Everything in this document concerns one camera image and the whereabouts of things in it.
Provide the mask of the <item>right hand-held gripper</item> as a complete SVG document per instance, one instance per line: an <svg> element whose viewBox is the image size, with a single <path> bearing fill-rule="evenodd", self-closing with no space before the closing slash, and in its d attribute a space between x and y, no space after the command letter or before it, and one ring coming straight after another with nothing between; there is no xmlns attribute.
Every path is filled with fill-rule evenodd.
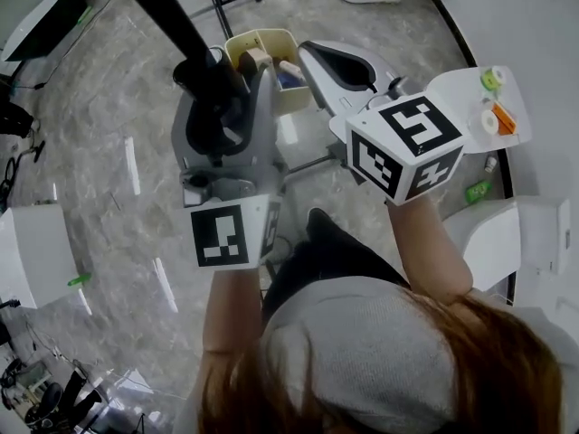
<svg viewBox="0 0 579 434"><path fill-rule="evenodd" d="M299 66L346 146L346 165L402 205L447 182L464 154L466 127L448 102L355 45L306 41Z"/></svg>

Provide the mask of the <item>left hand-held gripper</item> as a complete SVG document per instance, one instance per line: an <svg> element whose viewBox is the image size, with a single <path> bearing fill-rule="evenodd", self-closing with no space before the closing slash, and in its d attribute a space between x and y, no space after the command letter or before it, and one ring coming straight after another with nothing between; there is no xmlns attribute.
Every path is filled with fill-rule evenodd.
<svg viewBox="0 0 579 434"><path fill-rule="evenodd" d="M228 144L212 152L193 146L210 129L195 100L204 98L204 61L185 59L176 65L173 80L187 92L171 130L183 189L182 221L199 268L253 269L272 250L286 176L276 146L277 80L261 67L248 93L225 50L213 46L209 52L214 63L207 72L208 94L214 99L247 97L242 111L219 127Z"/></svg>

